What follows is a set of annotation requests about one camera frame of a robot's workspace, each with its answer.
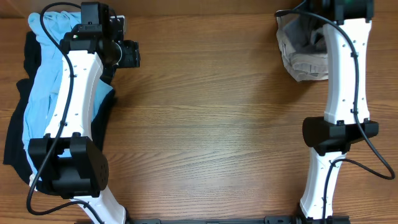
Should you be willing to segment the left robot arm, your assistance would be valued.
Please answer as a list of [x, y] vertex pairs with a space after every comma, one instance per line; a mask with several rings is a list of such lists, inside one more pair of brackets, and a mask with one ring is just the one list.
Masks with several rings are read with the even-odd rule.
[[49, 125], [28, 145], [37, 169], [30, 189], [41, 182], [66, 206], [80, 206], [93, 223], [131, 223], [108, 187], [108, 161], [92, 140], [91, 118], [104, 68], [138, 67], [139, 45], [124, 39], [125, 18], [107, 4], [83, 2], [79, 8], [81, 22], [55, 43], [62, 81]]

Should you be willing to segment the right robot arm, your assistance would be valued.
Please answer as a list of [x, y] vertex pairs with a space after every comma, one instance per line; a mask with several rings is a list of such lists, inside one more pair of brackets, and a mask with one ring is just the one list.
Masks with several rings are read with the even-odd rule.
[[366, 101], [366, 50], [374, 15], [373, 1], [313, 1], [304, 15], [323, 22], [328, 53], [328, 101], [322, 117], [303, 121], [310, 167], [294, 223], [349, 223], [333, 216], [339, 169], [351, 145], [379, 131]]

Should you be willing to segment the grey shorts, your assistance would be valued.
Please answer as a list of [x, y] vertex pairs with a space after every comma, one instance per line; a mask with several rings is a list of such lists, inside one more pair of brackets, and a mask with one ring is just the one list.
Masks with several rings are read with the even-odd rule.
[[320, 22], [316, 18], [300, 15], [281, 17], [282, 33], [293, 53], [325, 54], [326, 43]]

